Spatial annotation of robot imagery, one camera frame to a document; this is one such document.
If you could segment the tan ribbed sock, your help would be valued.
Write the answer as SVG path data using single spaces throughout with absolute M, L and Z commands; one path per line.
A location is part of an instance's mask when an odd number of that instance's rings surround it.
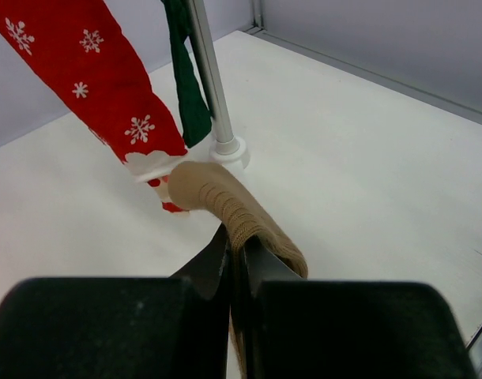
M 171 201 L 183 210 L 206 210 L 226 227 L 233 255 L 234 289 L 230 306 L 230 337 L 242 378 L 247 377 L 245 339 L 239 325 L 242 295 L 239 254 L 252 237 L 276 255 L 297 276 L 306 279 L 305 257 L 250 191 L 218 163 L 182 162 L 169 175 Z

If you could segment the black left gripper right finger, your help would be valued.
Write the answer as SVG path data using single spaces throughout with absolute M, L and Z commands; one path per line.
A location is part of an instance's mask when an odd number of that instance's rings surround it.
M 243 248 L 250 378 L 474 378 L 446 300 L 417 282 L 305 280 Z

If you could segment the dark green sock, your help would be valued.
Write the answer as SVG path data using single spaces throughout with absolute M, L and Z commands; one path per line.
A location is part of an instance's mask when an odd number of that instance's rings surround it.
M 188 148 L 193 148 L 209 135 L 212 129 L 211 115 L 186 48 L 186 40 L 192 32 L 186 4 L 179 0 L 163 0 L 162 3 L 168 23 L 183 140 Z

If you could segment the red snowflake christmas sock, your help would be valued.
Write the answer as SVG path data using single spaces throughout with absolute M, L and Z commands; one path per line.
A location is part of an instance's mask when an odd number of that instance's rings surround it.
M 105 2 L 0 1 L 0 34 L 165 211 L 181 211 L 168 176 L 185 143 Z

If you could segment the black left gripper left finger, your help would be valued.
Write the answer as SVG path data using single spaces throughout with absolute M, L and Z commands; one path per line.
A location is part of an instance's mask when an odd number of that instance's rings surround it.
M 0 378 L 223 378 L 229 243 L 169 277 L 41 277 L 0 303 Z

